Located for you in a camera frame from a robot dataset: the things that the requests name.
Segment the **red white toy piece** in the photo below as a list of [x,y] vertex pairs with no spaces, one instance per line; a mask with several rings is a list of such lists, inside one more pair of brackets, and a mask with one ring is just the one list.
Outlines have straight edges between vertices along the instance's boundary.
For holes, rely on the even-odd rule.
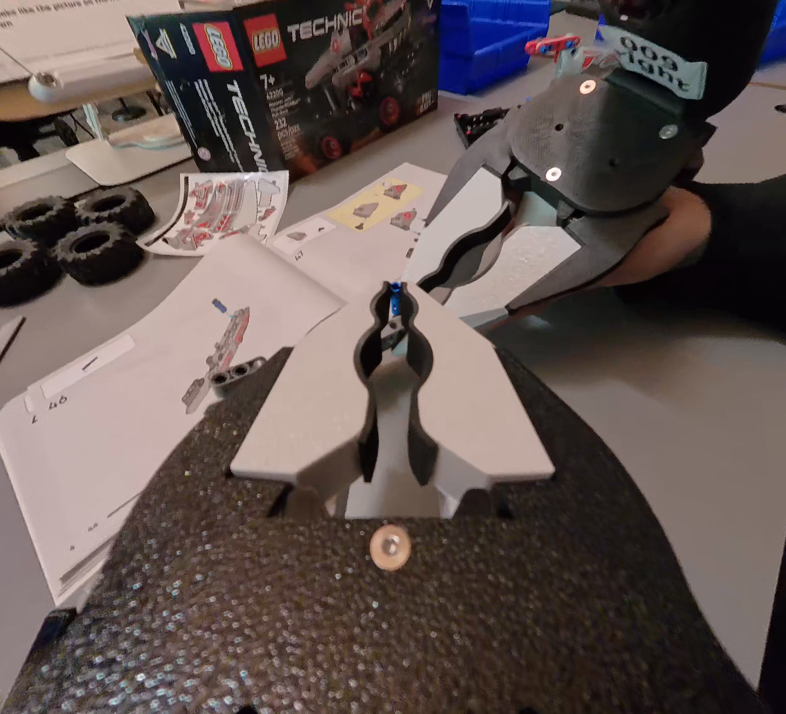
[[574,51],[580,46],[582,38],[577,35],[563,35],[556,37],[541,37],[527,41],[525,45],[526,54],[535,57],[550,57],[557,61],[560,55],[566,51]]

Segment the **grey toy panel assembly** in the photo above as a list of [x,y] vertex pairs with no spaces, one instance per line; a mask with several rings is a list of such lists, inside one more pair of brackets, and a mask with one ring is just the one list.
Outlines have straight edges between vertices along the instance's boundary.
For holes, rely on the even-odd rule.
[[[394,317],[380,335],[381,351],[392,350],[403,340],[405,334],[401,319],[398,316]],[[241,380],[256,373],[266,363],[265,357],[257,356],[211,376],[210,385],[213,393],[220,400],[225,399]]]

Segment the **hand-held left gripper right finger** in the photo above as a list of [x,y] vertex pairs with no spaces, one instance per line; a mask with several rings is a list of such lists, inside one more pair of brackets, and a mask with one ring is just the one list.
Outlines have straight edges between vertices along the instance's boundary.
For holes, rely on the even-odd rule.
[[407,363],[417,375],[409,464],[452,517],[470,491],[551,478],[549,458],[496,347],[422,289],[401,290]]

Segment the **grey desk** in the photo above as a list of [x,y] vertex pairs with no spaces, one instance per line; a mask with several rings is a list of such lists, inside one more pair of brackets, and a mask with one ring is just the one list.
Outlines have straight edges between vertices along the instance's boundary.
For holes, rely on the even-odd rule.
[[[447,173],[462,151],[455,112],[524,103],[544,90],[554,64],[460,97],[441,92],[438,111],[294,186],[282,227],[344,201],[405,162]],[[744,183],[784,174],[781,90],[748,86],[714,122],[697,177]],[[2,406],[154,311],[200,264],[150,257],[116,285],[65,278],[18,310],[25,316],[2,361]],[[605,441],[662,521],[716,636],[755,684],[765,652],[784,544],[784,343],[724,316],[627,305],[610,291],[565,297],[542,320],[497,326],[511,350]],[[386,355],[379,463],[354,484],[350,517],[437,514],[438,496],[408,472],[403,439],[413,379]],[[53,599],[2,461],[2,704]]]

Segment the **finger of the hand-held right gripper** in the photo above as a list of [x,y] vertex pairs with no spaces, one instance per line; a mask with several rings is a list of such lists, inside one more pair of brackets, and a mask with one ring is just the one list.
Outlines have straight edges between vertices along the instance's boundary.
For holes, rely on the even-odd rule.
[[485,271],[452,288],[443,304],[468,326],[495,325],[594,286],[620,262],[617,235],[520,226],[501,240]]
[[475,174],[420,232],[406,282],[425,292],[450,292],[484,276],[516,224],[518,202],[486,167]]

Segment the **blue plastic bin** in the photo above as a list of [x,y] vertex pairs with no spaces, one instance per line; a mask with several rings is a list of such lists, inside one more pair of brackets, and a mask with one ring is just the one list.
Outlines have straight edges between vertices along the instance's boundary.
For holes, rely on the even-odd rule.
[[470,56],[520,33],[529,41],[545,37],[551,5],[552,0],[441,0],[440,52]]
[[785,60],[785,0],[779,0],[770,31],[761,51],[759,65]]
[[480,51],[439,53],[439,89],[470,95],[525,71],[531,56],[523,43],[495,43]]

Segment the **white sign stand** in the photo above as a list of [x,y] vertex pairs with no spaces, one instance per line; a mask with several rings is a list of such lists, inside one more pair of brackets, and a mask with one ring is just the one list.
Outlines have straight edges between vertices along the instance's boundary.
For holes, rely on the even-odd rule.
[[156,84],[149,67],[135,53],[35,72],[27,82],[29,94],[38,102],[60,107],[83,103],[93,139],[68,148],[65,157],[103,188],[127,185],[192,157],[172,114],[113,134],[105,130],[97,104],[118,99],[124,88],[137,86],[148,91]]

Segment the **black toy tire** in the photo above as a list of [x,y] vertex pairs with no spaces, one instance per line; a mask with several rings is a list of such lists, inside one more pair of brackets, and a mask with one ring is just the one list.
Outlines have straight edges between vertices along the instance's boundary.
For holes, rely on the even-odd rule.
[[98,287],[134,273],[145,251],[120,224],[86,225],[65,235],[50,249],[64,273],[77,283]]
[[156,222],[156,214],[146,197],[131,187],[93,190],[75,208],[84,225],[117,224],[136,236]]
[[12,239],[1,245],[1,307],[33,301],[53,289],[63,271],[43,245]]
[[61,196],[28,201],[2,219],[3,229],[12,237],[30,240],[46,248],[53,248],[80,226],[75,205]]

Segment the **toy sticker sheet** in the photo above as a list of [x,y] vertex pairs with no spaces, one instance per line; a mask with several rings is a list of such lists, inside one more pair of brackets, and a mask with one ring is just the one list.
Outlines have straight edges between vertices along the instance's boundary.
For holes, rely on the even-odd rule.
[[289,172],[182,173],[168,224],[137,240],[147,253],[202,257],[221,240],[247,235],[268,245],[289,195]]

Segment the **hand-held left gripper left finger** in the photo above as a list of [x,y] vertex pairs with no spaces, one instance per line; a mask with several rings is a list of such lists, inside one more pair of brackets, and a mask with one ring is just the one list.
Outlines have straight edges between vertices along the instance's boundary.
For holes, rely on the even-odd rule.
[[235,477],[313,488],[328,500],[377,466],[377,402],[390,290],[370,289],[291,350],[230,464]]

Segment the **open instruction booklet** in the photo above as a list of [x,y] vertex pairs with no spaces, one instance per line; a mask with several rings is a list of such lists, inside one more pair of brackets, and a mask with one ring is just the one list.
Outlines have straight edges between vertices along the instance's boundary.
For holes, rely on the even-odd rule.
[[147,316],[2,408],[2,461],[54,608],[77,606],[152,474],[217,400],[211,378],[398,278],[444,181],[403,163],[270,245],[219,240]]

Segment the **person's right forearm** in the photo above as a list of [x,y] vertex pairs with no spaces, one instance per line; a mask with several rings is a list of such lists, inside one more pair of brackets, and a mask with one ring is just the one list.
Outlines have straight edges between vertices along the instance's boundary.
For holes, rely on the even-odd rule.
[[785,177],[682,189],[711,212],[705,247],[662,276],[613,288],[627,299],[723,312],[784,334]]

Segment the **black toy set box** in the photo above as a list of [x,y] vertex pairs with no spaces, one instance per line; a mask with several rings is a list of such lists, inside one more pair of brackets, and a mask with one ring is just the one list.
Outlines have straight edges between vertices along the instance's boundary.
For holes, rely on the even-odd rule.
[[127,17],[202,172],[296,180],[438,107],[441,0],[181,0]]

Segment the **person's right hand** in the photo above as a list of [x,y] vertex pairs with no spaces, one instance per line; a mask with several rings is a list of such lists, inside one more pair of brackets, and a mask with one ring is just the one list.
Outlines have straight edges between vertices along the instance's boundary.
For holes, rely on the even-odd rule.
[[661,202],[666,218],[598,282],[599,286],[647,282],[678,268],[705,247],[711,234],[711,212],[706,203],[682,188],[669,188]]

